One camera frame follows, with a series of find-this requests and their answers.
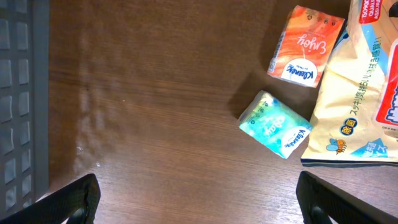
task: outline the gray plastic grid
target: gray plastic grid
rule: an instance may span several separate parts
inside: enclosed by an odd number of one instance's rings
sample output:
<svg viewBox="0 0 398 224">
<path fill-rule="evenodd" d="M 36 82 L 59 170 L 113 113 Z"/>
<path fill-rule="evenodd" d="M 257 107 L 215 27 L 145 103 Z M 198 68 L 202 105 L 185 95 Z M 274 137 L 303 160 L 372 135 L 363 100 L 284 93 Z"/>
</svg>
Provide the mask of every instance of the gray plastic grid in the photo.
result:
<svg viewBox="0 0 398 224">
<path fill-rule="evenodd" d="M 49 186 L 48 35 L 48 0 L 0 0 L 0 219 Z"/>
</svg>

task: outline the blue label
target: blue label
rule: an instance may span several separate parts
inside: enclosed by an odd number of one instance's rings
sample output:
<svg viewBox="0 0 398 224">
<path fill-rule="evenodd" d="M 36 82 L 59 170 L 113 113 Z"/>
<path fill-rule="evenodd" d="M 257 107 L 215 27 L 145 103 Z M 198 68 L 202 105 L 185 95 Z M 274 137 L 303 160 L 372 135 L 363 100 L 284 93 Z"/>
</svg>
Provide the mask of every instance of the blue label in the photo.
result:
<svg viewBox="0 0 398 224">
<path fill-rule="evenodd" d="M 351 153 L 353 156 L 362 157 L 362 158 L 387 158 L 387 149 L 388 147 L 383 144 L 381 139 L 374 140 L 373 142 L 368 142 L 363 147 Z"/>
<path fill-rule="evenodd" d="M 345 136 L 350 136 L 354 133 L 354 128 L 357 125 L 358 121 L 355 118 L 345 119 L 342 127 L 340 127 L 340 133 Z"/>
</svg>

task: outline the orange tissue pack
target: orange tissue pack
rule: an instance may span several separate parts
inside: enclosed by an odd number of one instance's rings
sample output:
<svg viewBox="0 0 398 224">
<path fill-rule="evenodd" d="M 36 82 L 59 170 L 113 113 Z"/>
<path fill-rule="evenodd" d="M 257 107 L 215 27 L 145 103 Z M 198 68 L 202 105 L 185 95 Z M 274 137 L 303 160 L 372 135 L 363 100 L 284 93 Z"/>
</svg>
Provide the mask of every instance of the orange tissue pack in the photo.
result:
<svg viewBox="0 0 398 224">
<path fill-rule="evenodd" d="M 317 87 L 344 19 L 296 6 L 280 36 L 268 75 Z"/>
</svg>

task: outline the tissue box package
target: tissue box package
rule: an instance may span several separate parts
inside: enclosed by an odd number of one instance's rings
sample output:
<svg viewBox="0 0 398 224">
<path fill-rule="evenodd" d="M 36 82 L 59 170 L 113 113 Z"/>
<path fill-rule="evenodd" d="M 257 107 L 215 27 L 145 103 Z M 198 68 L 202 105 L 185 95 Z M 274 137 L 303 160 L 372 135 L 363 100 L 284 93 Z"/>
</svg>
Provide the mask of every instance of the tissue box package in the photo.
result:
<svg viewBox="0 0 398 224">
<path fill-rule="evenodd" d="M 268 68 L 270 76 L 317 87 L 344 19 L 296 6 Z"/>
<path fill-rule="evenodd" d="M 307 120 L 265 91 L 239 117 L 239 128 L 284 159 L 312 130 Z"/>
</svg>

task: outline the kleenex logo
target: kleenex logo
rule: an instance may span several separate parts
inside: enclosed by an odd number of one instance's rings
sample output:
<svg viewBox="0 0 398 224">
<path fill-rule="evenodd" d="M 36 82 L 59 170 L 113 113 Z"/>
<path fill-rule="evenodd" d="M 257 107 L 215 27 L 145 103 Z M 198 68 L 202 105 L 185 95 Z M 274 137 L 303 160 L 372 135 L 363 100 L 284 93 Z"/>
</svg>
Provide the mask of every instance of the kleenex logo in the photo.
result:
<svg viewBox="0 0 398 224">
<path fill-rule="evenodd" d="M 300 139 L 304 138 L 304 136 L 305 136 L 305 130 L 300 129 L 296 135 L 296 138 L 294 138 L 293 141 L 286 144 L 285 147 L 295 146 L 298 142 L 301 142 Z"/>
<path fill-rule="evenodd" d="M 307 72 L 305 70 L 298 70 L 298 69 L 294 68 L 293 65 L 289 65 L 286 69 L 286 72 L 289 72 L 290 74 L 293 74 L 293 75 L 298 75 L 300 77 L 303 77 L 304 80 L 306 80 L 308 78 L 313 78 L 313 71 Z"/>
<path fill-rule="evenodd" d="M 284 80 L 311 87 L 315 87 L 317 77 L 317 66 L 305 58 L 296 58 L 286 63 L 281 76 Z"/>
</svg>

